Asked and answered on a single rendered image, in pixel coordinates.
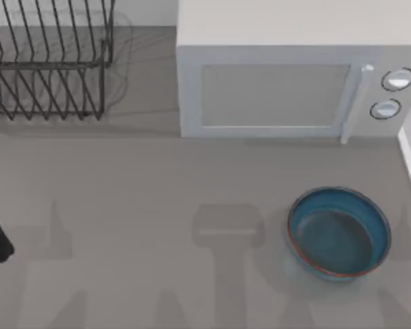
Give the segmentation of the microwave oven door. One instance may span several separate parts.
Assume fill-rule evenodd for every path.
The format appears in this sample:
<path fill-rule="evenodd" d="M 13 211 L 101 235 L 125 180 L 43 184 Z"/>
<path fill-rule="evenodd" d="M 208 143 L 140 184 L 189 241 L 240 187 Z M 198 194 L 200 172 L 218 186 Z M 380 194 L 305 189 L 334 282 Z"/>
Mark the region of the microwave oven door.
<path fill-rule="evenodd" d="M 350 47 L 178 46 L 184 137 L 337 138 L 361 80 Z"/>

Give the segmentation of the pale microwave oven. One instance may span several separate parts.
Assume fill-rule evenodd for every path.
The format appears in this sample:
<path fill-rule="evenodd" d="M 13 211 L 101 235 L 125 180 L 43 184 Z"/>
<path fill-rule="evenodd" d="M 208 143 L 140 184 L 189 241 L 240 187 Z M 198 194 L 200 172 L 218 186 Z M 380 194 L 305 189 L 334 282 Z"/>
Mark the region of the pale microwave oven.
<path fill-rule="evenodd" d="M 180 0 L 176 49 L 184 45 L 350 47 L 375 69 L 350 138 L 395 137 L 411 110 L 411 85 L 381 83 L 411 69 L 411 0 Z M 388 99 L 398 115 L 374 119 L 371 106 Z"/>

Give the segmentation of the blue bowl with red rim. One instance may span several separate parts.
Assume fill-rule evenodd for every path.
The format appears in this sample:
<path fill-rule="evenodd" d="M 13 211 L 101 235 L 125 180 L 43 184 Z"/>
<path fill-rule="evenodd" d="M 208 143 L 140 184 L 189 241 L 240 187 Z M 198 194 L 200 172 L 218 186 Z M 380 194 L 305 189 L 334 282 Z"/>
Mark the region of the blue bowl with red rim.
<path fill-rule="evenodd" d="M 300 195 L 286 219 L 295 258 L 313 275 L 349 282 L 387 258 L 392 232 L 386 215 L 369 197 L 346 186 L 320 186 Z"/>

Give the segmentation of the small microwave knob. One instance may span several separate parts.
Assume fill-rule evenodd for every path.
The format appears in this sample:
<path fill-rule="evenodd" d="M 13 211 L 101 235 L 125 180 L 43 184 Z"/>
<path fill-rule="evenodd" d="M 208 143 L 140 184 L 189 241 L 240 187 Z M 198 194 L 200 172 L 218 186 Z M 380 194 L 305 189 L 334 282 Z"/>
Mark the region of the small microwave knob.
<path fill-rule="evenodd" d="M 371 106 L 370 115 L 376 120 L 388 120 L 398 115 L 401 103 L 396 99 L 380 101 Z"/>

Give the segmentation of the large microwave knob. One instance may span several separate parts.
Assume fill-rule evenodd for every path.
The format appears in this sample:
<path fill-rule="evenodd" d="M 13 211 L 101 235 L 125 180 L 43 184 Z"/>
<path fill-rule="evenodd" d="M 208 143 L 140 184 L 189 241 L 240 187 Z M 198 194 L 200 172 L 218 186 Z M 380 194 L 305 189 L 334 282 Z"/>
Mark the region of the large microwave knob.
<path fill-rule="evenodd" d="M 382 78 L 382 87 L 390 92 L 403 90 L 411 85 L 411 69 L 403 67 L 387 72 Z"/>

